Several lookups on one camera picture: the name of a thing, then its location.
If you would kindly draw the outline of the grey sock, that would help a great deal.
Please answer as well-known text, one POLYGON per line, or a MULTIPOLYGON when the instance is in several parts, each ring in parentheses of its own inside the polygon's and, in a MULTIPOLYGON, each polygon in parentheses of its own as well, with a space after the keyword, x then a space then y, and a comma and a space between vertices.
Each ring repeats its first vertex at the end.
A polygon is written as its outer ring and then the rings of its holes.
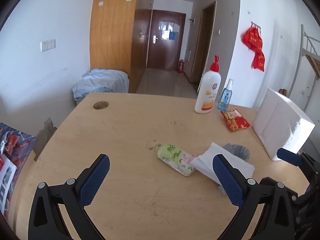
POLYGON ((234 156, 244 160, 245 162, 248 162, 250 152, 245 146, 228 143, 225 144, 223 148, 231 154, 233 154, 234 156))

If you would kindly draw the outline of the white tissue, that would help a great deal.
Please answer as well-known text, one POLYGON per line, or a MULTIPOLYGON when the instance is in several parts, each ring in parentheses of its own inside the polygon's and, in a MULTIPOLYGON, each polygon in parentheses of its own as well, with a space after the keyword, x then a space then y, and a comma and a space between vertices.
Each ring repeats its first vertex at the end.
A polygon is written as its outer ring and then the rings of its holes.
POLYGON ((232 168, 238 169, 245 178, 252 177, 255 170, 253 165, 234 156, 233 154, 225 150, 223 146, 219 146, 214 142, 211 143, 210 147, 203 154, 194 158, 191 162, 191 165, 195 167, 196 170, 220 185, 221 183, 219 181, 219 178, 221 176, 216 175, 216 169, 214 168, 216 164, 216 156, 218 156, 218 168, 227 168, 231 166, 232 168))

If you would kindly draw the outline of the green wet wipes pack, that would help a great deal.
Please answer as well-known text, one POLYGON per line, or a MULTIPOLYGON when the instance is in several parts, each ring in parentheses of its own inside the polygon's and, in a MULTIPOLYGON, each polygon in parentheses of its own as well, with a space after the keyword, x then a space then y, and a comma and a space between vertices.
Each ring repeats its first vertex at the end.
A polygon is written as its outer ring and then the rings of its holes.
POLYGON ((159 159, 185 177, 191 176, 195 171, 195 167, 191 165, 195 157, 175 145, 157 144, 155 153, 159 159))

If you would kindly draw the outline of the white styrofoam box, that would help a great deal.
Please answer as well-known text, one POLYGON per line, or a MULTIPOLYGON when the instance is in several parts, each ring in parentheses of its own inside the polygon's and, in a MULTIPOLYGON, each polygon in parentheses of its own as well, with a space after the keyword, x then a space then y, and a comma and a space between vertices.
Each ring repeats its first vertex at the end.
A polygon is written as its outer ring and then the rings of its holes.
POLYGON ((289 98, 268 89, 252 127, 269 158, 278 161, 277 151, 280 148, 298 153, 315 124, 289 98))

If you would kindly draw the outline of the red snack packet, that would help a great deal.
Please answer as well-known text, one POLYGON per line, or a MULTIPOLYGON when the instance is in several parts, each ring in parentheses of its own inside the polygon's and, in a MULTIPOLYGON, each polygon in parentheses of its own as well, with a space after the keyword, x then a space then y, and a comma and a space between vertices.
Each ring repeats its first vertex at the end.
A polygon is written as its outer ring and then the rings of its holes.
POLYGON ((249 128, 250 123, 240 114, 237 109, 220 112, 226 121, 226 126, 231 132, 249 128))

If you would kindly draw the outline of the colourful patterned box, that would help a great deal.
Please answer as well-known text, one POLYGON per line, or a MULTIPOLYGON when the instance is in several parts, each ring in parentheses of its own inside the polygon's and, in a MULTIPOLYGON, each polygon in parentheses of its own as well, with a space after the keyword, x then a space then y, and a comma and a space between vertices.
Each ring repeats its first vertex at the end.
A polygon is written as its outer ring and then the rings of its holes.
POLYGON ((1 123, 1 213, 6 219, 16 181, 36 142, 37 137, 1 123))

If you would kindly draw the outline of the blue spray bottle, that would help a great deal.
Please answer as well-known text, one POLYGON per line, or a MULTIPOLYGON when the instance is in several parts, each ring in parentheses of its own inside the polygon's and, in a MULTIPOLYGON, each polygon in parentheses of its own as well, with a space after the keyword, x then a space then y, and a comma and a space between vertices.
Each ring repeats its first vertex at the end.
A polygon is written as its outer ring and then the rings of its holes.
POLYGON ((232 85, 233 80, 229 79, 227 86, 223 89, 221 98, 217 104, 217 109, 223 112, 226 112, 232 97, 232 85))

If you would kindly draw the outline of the metal bunk bed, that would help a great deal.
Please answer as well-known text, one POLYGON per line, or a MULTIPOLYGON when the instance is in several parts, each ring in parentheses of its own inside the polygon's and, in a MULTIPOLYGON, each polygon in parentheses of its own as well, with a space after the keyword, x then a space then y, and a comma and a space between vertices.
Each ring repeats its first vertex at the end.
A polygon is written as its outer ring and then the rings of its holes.
POLYGON ((319 80, 319 38, 300 26, 298 60, 289 90, 289 98, 303 111, 307 109, 316 82, 319 80))

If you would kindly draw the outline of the white pump lotion bottle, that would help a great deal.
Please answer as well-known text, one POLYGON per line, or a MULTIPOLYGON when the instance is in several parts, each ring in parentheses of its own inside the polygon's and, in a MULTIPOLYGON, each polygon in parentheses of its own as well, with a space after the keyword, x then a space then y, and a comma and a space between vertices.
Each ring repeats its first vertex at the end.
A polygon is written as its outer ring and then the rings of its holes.
POLYGON ((215 55, 215 60, 211 64, 210 69, 202 77, 194 108, 196 113, 209 113, 214 106, 221 83, 221 76, 219 74, 219 59, 220 57, 215 55))

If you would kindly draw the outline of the red hanging bags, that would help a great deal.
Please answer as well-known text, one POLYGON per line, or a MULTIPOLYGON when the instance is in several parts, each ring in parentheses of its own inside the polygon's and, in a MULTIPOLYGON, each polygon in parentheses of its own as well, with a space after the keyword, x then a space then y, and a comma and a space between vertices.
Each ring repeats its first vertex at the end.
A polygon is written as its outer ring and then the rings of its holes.
POLYGON ((263 54, 263 41, 260 36, 259 28, 252 24, 249 29, 242 35, 243 44, 254 52, 252 68, 265 71, 265 56, 263 54))

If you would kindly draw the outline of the red fire extinguisher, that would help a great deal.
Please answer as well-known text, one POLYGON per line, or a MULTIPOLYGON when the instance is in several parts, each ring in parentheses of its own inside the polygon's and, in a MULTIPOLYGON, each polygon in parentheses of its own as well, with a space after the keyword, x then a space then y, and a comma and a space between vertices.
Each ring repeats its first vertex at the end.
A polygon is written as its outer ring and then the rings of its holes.
POLYGON ((183 74, 183 70, 184 70, 184 60, 180 60, 178 64, 177 72, 179 74, 183 74))

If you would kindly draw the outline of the light blue cloth pile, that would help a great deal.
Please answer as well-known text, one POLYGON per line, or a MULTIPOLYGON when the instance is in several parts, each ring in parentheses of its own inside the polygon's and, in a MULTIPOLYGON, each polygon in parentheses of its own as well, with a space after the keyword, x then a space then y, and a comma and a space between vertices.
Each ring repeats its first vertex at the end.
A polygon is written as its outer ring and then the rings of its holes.
POLYGON ((125 72, 112 69, 87 71, 73 87, 75 102, 82 101, 89 93, 128 93, 129 77, 125 72))

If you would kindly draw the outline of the wooden wardrobe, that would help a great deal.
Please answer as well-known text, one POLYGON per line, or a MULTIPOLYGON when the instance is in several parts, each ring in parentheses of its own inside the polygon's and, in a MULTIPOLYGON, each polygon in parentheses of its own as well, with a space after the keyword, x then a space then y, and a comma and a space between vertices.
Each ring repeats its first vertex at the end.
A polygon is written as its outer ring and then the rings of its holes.
POLYGON ((136 92, 146 69, 154 0, 93 0, 89 34, 91 69, 129 76, 136 92))

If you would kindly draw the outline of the side door frame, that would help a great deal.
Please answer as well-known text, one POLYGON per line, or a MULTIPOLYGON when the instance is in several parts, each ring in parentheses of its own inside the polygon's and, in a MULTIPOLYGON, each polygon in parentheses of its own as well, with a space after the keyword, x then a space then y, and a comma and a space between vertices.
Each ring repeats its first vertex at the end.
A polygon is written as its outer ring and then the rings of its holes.
POLYGON ((199 32, 190 74, 190 83, 194 89, 199 87, 202 75, 206 69, 214 30, 215 13, 216 1, 203 8, 201 12, 199 32))

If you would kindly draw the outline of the white double wall socket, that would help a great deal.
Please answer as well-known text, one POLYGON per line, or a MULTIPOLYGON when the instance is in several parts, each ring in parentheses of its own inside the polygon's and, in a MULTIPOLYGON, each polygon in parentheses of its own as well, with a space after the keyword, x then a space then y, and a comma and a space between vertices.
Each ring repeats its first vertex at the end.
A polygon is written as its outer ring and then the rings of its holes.
POLYGON ((55 47, 56 47, 56 40, 55 39, 40 42, 40 51, 41 52, 54 49, 55 47))

